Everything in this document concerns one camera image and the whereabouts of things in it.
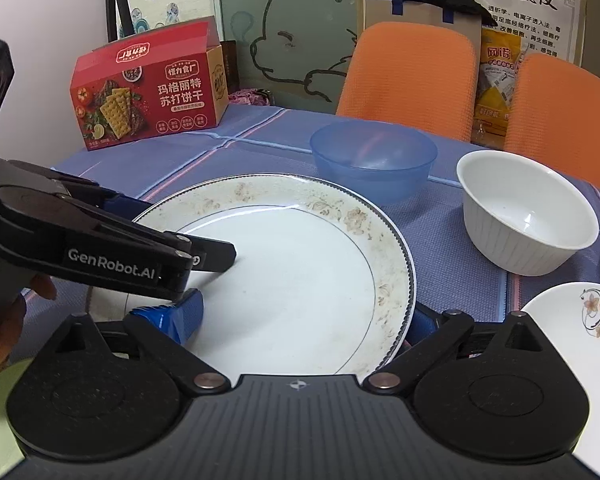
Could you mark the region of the person's left hand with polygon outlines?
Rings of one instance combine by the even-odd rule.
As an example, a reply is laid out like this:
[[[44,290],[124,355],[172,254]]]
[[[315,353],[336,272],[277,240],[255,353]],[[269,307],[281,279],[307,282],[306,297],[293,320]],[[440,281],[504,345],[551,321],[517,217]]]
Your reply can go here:
[[[47,275],[36,274],[30,281],[29,288],[47,300],[54,300],[57,297],[56,287]],[[3,311],[0,324],[0,371],[6,366],[10,352],[15,348],[22,334],[26,312],[27,303],[21,294]]]

